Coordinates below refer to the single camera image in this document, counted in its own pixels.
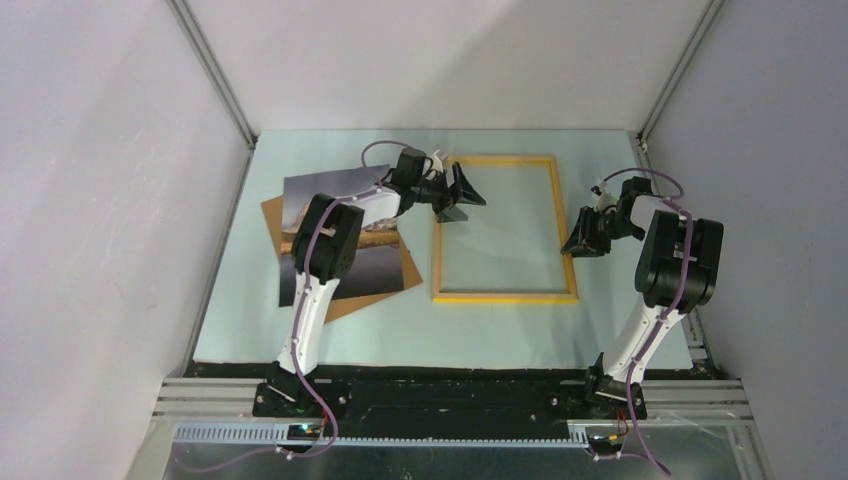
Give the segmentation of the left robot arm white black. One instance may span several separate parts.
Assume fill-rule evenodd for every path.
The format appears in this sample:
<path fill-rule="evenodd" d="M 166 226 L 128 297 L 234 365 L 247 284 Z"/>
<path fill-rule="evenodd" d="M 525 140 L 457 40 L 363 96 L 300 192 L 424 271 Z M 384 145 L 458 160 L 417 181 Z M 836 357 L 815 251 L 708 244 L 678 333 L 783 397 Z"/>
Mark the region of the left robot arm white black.
<path fill-rule="evenodd" d="M 306 376 L 317 367 L 332 296 L 354 263 L 364 227 L 394 220 L 416 204 L 431 206 L 440 223 L 465 221 L 462 206 L 486 203 L 460 164 L 446 164 L 439 153 L 407 144 L 396 164 L 368 189 L 343 196 L 315 194 L 292 244 L 292 330 L 266 380 L 278 404 L 297 417 L 315 406 L 318 395 Z"/>

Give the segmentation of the landscape photo print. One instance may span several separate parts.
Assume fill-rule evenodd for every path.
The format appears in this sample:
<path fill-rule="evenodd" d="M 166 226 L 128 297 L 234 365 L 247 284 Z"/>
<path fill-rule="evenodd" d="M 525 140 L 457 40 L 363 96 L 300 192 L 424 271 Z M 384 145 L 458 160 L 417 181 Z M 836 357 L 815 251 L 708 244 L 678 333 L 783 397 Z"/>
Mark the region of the landscape photo print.
<path fill-rule="evenodd" d="M 387 164 L 368 168 L 325 171 L 291 176 L 283 183 L 281 231 L 297 233 L 312 198 L 319 194 L 350 196 L 369 189 L 389 171 Z M 383 220 L 365 226 L 351 269 L 334 292 L 334 299 L 394 293 L 404 289 L 399 241 L 377 240 L 378 233 L 397 232 L 397 221 Z"/>

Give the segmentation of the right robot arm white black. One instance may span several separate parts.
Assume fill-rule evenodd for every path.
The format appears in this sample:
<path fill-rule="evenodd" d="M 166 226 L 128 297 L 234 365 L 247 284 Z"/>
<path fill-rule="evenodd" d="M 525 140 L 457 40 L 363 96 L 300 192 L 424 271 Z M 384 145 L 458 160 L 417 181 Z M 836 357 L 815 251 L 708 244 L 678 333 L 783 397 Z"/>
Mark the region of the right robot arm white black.
<path fill-rule="evenodd" d="M 610 253 L 613 241 L 633 238 L 642 250 L 634 274 L 638 294 L 623 330 L 587 371 L 585 411 L 606 418 L 635 402 L 647 363 L 683 318 L 714 295 L 723 243 L 722 223 L 696 219 L 672 197 L 654 193 L 634 176 L 614 196 L 605 180 L 591 189 L 594 205 L 580 209 L 561 252 L 577 258 Z"/>

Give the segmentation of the yellow wooden picture frame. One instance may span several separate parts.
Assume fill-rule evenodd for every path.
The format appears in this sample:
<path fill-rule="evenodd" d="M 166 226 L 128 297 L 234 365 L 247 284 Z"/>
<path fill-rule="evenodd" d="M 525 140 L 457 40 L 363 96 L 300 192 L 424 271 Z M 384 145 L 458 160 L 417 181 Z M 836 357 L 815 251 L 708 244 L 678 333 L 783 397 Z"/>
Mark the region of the yellow wooden picture frame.
<path fill-rule="evenodd" d="M 441 303 L 566 303 L 579 299 L 561 179 L 552 154 L 453 155 L 483 206 L 433 224 L 432 298 Z"/>

